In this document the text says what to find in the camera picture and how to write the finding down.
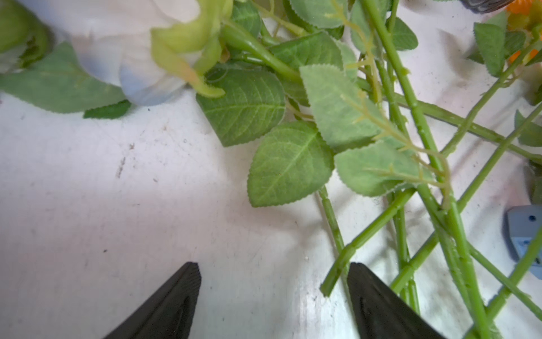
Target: green leaf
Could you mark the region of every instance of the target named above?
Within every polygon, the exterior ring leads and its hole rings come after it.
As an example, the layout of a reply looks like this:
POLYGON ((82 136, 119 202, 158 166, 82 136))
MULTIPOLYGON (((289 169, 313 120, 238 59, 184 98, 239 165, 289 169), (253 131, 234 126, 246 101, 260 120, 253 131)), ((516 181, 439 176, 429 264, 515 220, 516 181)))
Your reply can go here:
POLYGON ((225 147, 258 139, 284 116, 284 91, 268 71, 230 69, 213 85, 226 94, 217 99, 198 94, 196 100, 225 147))
MULTIPOLYGON (((505 36, 505 59, 511 57, 515 52, 523 48, 527 36, 522 31, 512 31, 506 32, 505 36)), ((476 61, 477 63, 483 64, 482 54, 480 51, 475 48, 472 54, 470 54, 468 59, 476 61)))
POLYGON ((350 48, 350 46, 344 42, 336 40, 335 44, 337 44, 337 47, 339 47, 341 56, 343 57, 343 69, 346 76, 348 76, 350 80, 355 81, 358 77, 358 70, 356 68, 347 69, 346 65, 356 63, 358 58, 356 57, 352 48, 350 48))
POLYGON ((250 1, 234 1, 231 20, 241 25, 255 37, 258 37, 260 34, 262 19, 260 18, 260 13, 256 7, 250 1))
POLYGON ((339 153, 335 164, 345 185, 364 196, 384 195, 403 183, 433 180, 419 162, 382 141, 339 153))
MULTIPOLYGON (((297 15, 294 10, 292 9, 292 5, 290 4, 290 0, 282 0, 282 3, 284 5, 284 10, 286 12, 286 16, 288 17, 288 20, 293 23, 294 25, 297 25, 303 29, 305 29, 309 33, 316 33, 320 31, 320 29, 314 25, 309 24, 308 22, 304 21, 302 18, 297 15)), ((336 28, 327 28, 325 31, 334 37, 335 39, 340 39, 343 36, 344 33, 344 26, 339 26, 336 28)))
POLYGON ((347 0, 290 0, 292 9, 304 21, 318 28, 335 28, 343 24, 336 16, 336 2, 347 11, 347 0))
POLYGON ((128 112, 132 104, 128 100, 120 101, 113 105, 87 110, 83 119, 118 119, 128 112))
MULTIPOLYGON (((272 46, 269 51, 294 69, 305 65, 320 64, 343 67, 341 50, 335 44, 335 40, 322 31, 272 46)), ((287 80, 280 75, 279 79, 288 96, 300 105, 308 106, 307 94, 303 85, 287 80)))
POLYGON ((497 25, 476 22, 474 36, 488 72, 500 76, 505 65, 505 30, 497 25))
POLYGON ((522 31, 506 32, 505 35, 505 59, 523 48, 527 36, 522 31))
POLYGON ((538 105, 542 102, 542 85, 538 87, 536 92, 532 94, 532 96, 529 98, 529 103, 533 106, 538 105))
POLYGON ((319 190, 333 171, 333 152, 314 123, 295 121, 271 130, 258 147, 248 175, 253 207, 294 202, 319 190))
POLYGON ((367 19, 365 18, 365 13, 363 12, 362 3, 360 0, 357 0, 352 6, 352 11, 350 12, 350 21, 353 24, 357 25, 360 29, 360 32, 358 32, 356 29, 350 29, 350 37, 352 39, 352 43, 357 49, 359 49, 362 54, 364 54, 366 53, 367 49, 359 34, 363 34, 364 39, 366 41, 369 41, 369 38, 371 37, 371 28, 369 27, 367 19))
MULTIPOLYGON (((519 111, 515 112, 514 128, 518 128, 525 118, 519 111)), ((527 128, 520 134, 518 141, 520 144, 532 147, 542 147, 542 126, 535 123, 529 123, 527 128)))
MULTIPOLYGON (((382 133, 352 103, 379 119, 384 119, 383 115, 373 102, 362 97, 364 92, 341 70, 331 65, 313 65, 303 66, 300 71, 318 130, 331 148, 341 152, 365 146, 382 133)), ((393 142, 396 148, 403 146, 391 137, 384 139, 393 142)))
POLYGON ((531 203, 535 205, 542 204, 542 177, 534 179, 534 189, 531 195, 531 203))
POLYGON ((0 53, 24 43, 30 32, 32 16, 13 0, 0 2, 0 53))
POLYGON ((508 14, 506 11, 499 12, 497 15, 492 16, 489 18, 485 23, 492 24, 495 26, 500 27, 503 30, 506 30, 506 26, 508 25, 508 14))
POLYGON ((397 50, 410 50, 418 47, 416 34, 400 18, 395 19, 392 37, 393 44, 397 50))
POLYGON ((28 69, 0 76, 0 89, 58 113, 86 111, 126 99, 119 87, 96 80, 83 71, 67 42, 28 69))

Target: gray plastic part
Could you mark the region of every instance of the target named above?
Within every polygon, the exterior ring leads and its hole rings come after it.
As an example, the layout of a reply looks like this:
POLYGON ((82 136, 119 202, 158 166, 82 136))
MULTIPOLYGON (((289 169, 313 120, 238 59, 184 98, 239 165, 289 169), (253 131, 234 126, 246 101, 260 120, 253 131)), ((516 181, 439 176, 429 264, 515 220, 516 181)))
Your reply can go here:
MULTIPOLYGON (((542 226, 542 205, 517 206, 506 213, 510 241, 519 258, 525 255, 527 247, 542 226)), ((542 250, 529 269, 542 279, 542 250)))

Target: dark object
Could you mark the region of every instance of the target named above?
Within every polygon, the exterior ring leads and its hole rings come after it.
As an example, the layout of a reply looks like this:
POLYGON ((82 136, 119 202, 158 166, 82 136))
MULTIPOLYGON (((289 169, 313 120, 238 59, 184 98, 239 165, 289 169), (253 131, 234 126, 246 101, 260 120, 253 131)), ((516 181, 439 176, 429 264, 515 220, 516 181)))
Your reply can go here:
POLYGON ((489 13, 510 4, 514 0, 461 0, 463 6, 475 13, 489 13))
POLYGON ((348 287, 361 339, 444 339, 367 266, 350 264, 348 287))
POLYGON ((198 264, 184 264, 104 339, 187 339, 200 285, 198 264))

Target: flower stem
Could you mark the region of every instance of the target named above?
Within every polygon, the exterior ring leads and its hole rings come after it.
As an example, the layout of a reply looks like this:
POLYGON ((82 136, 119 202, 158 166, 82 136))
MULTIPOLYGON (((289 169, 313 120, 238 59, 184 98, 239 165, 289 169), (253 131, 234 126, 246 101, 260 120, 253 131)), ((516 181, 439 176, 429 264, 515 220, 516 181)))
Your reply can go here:
POLYGON ((308 34, 307 31, 304 30, 303 28, 301 28, 298 25, 295 25, 295 24, 293 24, 291 22, 285 21, 285 20, 277 17, 276 15, 274 15, 273 13, 268 11, 267 9, 265 9, 262 6, 258 5, 256 2, 252 1, 252 4, 254 6, 256 6, 256 8, 258 9, 258 11, 260 11, 262 16, 272 18, 274 21, 277 21, 277 23, 284 26, 284 28, 286 28, 287 30, 289 30, 293 34, 295 34, 297 36, 304 36, 304 35, 308 34))
MULTIPOLYGON (((318 194, 322 199, 322 206, 324 208, 324 213, 326 214, 327 223, 330 224, 331 234, 333 236, 333 240, 335 241, 335 248, 337 249, 337 253, 340 253, 344 248, 344 240, 340 233, 339 224, 337 223, 333 206, 331 205, 331 201, 327 196, 326 187, 322 187, 318 191, 318 194)), ((348 275, 348 267, 346 268, 345 273, 348 275)))
MULTIPOLYGON (((519 260, 514 271, 510 275, 509 280, 513 285, 519 284, 519 282, 521 281, 525 273, 527 273, 527 271, 533 264, 535 258, 538 256, 541 247, 542 247, 542 227, 538 229, 537 235, 534 237, 534 239, 531 241, 531 244, 527 248, 527 252, 519 260)), ((508 299, 510 294, 512 293, 508 288, 504 286, 501 287, 501 289, 499 290, 499 293, 493 298, 493 300, 491 300, 491 302, 487 306, 487 318, 489 320, 493 320, 497 316, 497 314, 499 314, 499 311, 506 304, 506 299, 508 299)), ((472 329, 469 331, 469 333, 467 333, 465 338, 475 338, 472 329)))
POLYGON ((523 130, 533 121, 533 119, 542 111, 542 104, 538 105, 537 108, 532 111, 531 114, 523 121, 523 123, 516 128, 506 139, 497 147, 495 152, 493 152, 493 155, 491 155, 491 158, 487 161, 487 163, 483 166, 483 168, 480 170, 480 173, 474 178, 474 180, 470 183, 469 187, 465 190, 461 198, 459 199, 459 202, 457 205, 464 209, 469 200, 473 197, 474 193, 480 185, 482 185, 482 182, 486 179, 489 172, 493 169, 495 164, 499 161, 501 156, 505 153, 508 146, 514 141, 514 139, 517 138, 523 132, 523 130))
MULTIPOLYGON (((391 35, 386 29, 384 21, 380 17, 380 12, 375 1, 363 0, 363 6, 370 17, 373 26, 380 37, 380 40, 382 41, 382 46, 386 50, 388 59, 393 66, 395 73, 397 74, 397 78, 399 79, 399 83, 403 89, 403 93, 405 94, 406 102, 408 103, 412 112, 412 118, 414 119, 414 123, 416 124, 416 128, 418 129, 418 134, 420 134, 423 145, 428 150, 437 150, 435 141, 433 140, 433 136, 429 130, 429 125, 427 124, 425 116, 418 105, 416 94, 414 93, 408 79, 408 71, 403 67, 399 54, 397 53, 395 45, 393 44, 391 35)), ((444 172, 444 167, 440 159, 436 158, 435 156, 429 156, 429 159, 431 161, 431 165, 433 165, 435 169, 444 172)))
MULTIPOLYGON (((378 36, 380 37, 382 45, 384 46, 384 49, 386 50, 386 53, 388 55, 388 59, 397 74, 399 83, 401 85, 401 88, 403 89, 403 93, 405 94, 406 102, 410 107, 412 118, 416 124, 416 128, 418 129, 418 134, 420 135, 423 145, 428 150, 438 151, 431 131, 429 130, 429 125, 427 124, 425 116, 423 115, 423 112, 418 105, 416 95, 408 79, 407 72, 403 67, 403 64, 401 63, 401 59, 399 58, 395 45, 393 44, 391 35, 387 31, 384 22, 380 17, 379 10, 376 6, 375 1, 363 0, 363 5, 367 14, 370 16, 370 19, 378 33, 378 36)), ((441 161, 440 158, 437 158, 433 154, 429 155, 429 160, 431 162, 431 165, 435 169, 442 173, 445 172, 445 159, 444 161, 441 161)), ((449 177, 446 178, 443 176, 437 176, 437 179, 441 182, 445 182, 446 180, 449 180, 449 177)), ((471 315, 476 324, 476 328, 480 333, 480 336, 483 339, 486 339, 489 338, 490 334, 489 324, 487 322, 486 314, 484 312, 485 308, 482 298, 480 296, 472 259, 468 253, 467 239, 463 229, 461 216, 457 211, 457 204, 455 202, 451 189, 443 190, 443 196, 443 205, 446 205, 446 209, 449 208, 449 211, 447 213, 447 222, 451 229, 452 235, 454 236, 457 243, 457 251, 459 253, 459 261, 461 263, 460 268, 466 283, 466 288, 472 310, 471 315)))
MULTIPOLYGON (((422 193, 423 188, 418 187, 418 193, 422 193)), ((434 215, 433 219, 436 219, 440 223, 441 227, 444 227, 444 217, 442 211, 439 210, 438 203, 433 197, 424 199, 425 207, 429 215, 434 215)), ((400 291, 406 287, 410 277, 414 275, 414 272, 423 264, 426 258, 431 254, 433 249, 438 244, 438 237, 435 232, 425 241, 422 247, 414 255, 412 260, 408 263, 405 269, 401 270, 397 277, 393 280, 390 288, 395 292, 400 291)), ((478 261, 485 269, 487 269, 500 283, 507 287, 517 298, 522 301, 539 319, 542 320, 542 310, 532 302, 532 300, 517 288, 515 283, 512 283, 504 274, 502 274, 486 257, 483 256, 472 244, 468 244, 470 255, 478 261)))
POLYGON ((262 35, 262 44, 264 46, 274 46, 281 41, 276 37, 271 36, 271 33, 267 30, 266 23, 262 20, 260 34, 262 35))
POLYGON ((542 309, 538 307, 531 298, 523 293, 518 287, 517 284, 513 283, 508 277, 506 277, 504 274, 502 274, 501 271, 499 271, 498 268, 496 268, 491 261, 487 260, 486 257, 482 255, 476 248, 474 248, 472 245, 469 245, 470 249, 470 255, 474 258, 474 260, 478 261, 485 269, 487 269, 501 284, 504 285, 507 289, 509 289, 522 303, 527 306, 531 312, 538 318, 538 320, 542 321, 542 309))
MULTIPOLYGON (((378 68, 378 73, 380 74, 380 79, 382 81, 382 87, 384 94, 387 97, 392 98, 388 101, 389 111, 390 111, 390 120, 397 126, 397 128, 408 138, 408 130, 405 126, 401 111, 399 106, 393 100, 393 83, 391 82, 390 76, 384 65, 381 61, 376 60, 376 66, 378 68)), ((388 195, 388 201, 392 202, 395 199, 395 194, 390 193, 388 195)), ((399 269, 402 269, 410 260, 410 253, 408 251, 407 244, 407 226, 405 223, 405 212, 404 208, 401 208, 397 211, 397 214, 393 216, 393 225, 395 226, 395 232, 397 235, 397 256, 399 259, 399 269)), ((418 292, 416 290, 416 283, 414 278, 411 278, 407 287, 403 288, 399 293, 401 298, 405 303, 415 310, 418 314, 420 313, 420 304, 418 302, 418 292)))
POLYGON ((352 256, 356 253, 356 250, 362 247, 373 235, 375 235, 384 225, 386 225, 391 218, 397 213, 397 211, 407 203, 410 197, 416 192, 416 189, 410 188, 399 193, 393 203, 381 213, 366 229, 363 230, 357 237, 352 240, 351 243, 345 246, 345 248, 339 253, 339 257, 331 266, 329 273, 327 274, 324 282, 320 285, 320 291, 324 296, 329 297, 333 287, 339 280, 339 277, 344 272, 352 256))
POLYGON ((538 47, 540 45, 540 40, 535 39, 529 46, 525 47, 521 54, 510 64, 510 66, 501 74, 501 76, 497 79, 497 81, 489 88, 489 90, 484 93, 482 98, 474 105, 474 107, 470 110, 470 112, 467 114, 467 117, 465 118, 464 122, 459 126, 459 129, 455 132, 454 136, 451 138, 451 140, 446 144, 446 146, 442 149, 442 154, 445 156, 450 155, 453 153, 457 147, 457 144, 461 141, 461 139, 465 136, 467 131, 469 130, 469 127, 472 125, 474 118, 476 118, 476 115, 478 112, 482 109, 482 107, 490 100, 490 98, 501 88, 503 87, 506 79, 510 75, 512 75, 515 71, 515 69, 523 62, 523 59, 527 54, 529 54, 534 48, 538 47))
POLYGON ((297 71, 290 68, 287 64, 280 61, 271 52, 269 52, 264 45, 261 44, 255 37, 253 37, 246 29, 233 21, 226 21, 222 28, 222 37, 227 44, 232 47, 251 52, 255 56, 259 57, 269 67, 279 72, 287 79, 302 84, 301 76, 297 71))
MULTIPOLYGON (((356 84, 364 91, 371 90, 370 84, 365 79, 358 78, 356 84)), ((393 96, 399 106, 409 108, 404 96, 399 93, 395 93, 393 96)), ((426 116, 435 118, 453 126, 459 126, 465 121, 464 118, 458 116, 457 114, 453 114, 452 112, 445 110, 437 105, 426 103, 423 101, 418 101, 418 103, 422 107, 423 114, 425 114, 426 116)), ((472 123, 472 125, 469 127, 469 132, 478 137, 484 138, 485 140, 494 144, 500 144, 505 139, 504 136, 498 134, 497 132, 475 123, 472 123)), ((538 164, 542 164, 542 156, 539 154, 530 153, 516 145, 510 145, 508 149, 538 164)))

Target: white surface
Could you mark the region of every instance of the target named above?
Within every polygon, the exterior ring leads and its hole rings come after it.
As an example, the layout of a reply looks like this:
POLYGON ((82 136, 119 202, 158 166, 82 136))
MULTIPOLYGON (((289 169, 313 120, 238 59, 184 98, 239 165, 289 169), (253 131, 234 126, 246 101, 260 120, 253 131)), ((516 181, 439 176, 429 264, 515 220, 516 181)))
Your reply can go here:
MULTIPOLYGON (((494 81, 461 59, 480 17, 459 2, 403 3, 420 41, 402 53, 419 98, 465 115, 494 81)), ((477 122, 508 134, 532 108, 524 85, 502 89, 477 122)), ((430 120, 442 147, 454 128, 430 120)), ((314 196, 252 208, 246 177, 258 142, 224 149, 192 92, 117 121, 53 114, 2 94, 0 105, 0 333, 3 339, 100 339, 186 261, 203 281, 191 338, 355 338, 340 284, 320 283, 333 263, 314 196)), ((467 136, 450 158, 457 196, 494 146, 467 136)), ((524 161, 506 154, 463 212, 469 240, 504 273, 506 209, 528 203, 524 161)), ((382 210, 333 176, 330 198, 346 241, 382 210)), ((407 205, 414 253, 431 233, 417 198, 407 205)), ((354 257, 386 282, 397 274, 390 228, 354 257)), ((500 284, 477 266, 486 301, 500 284)), ((440 248, 416 273, 422 316, 448 338, 470 318, 440 248)), ((520 287, 542 305, 530 273, 520 287)), ((505 338, 537 337, 540 323, 510 298, 496 320, 505 338)))

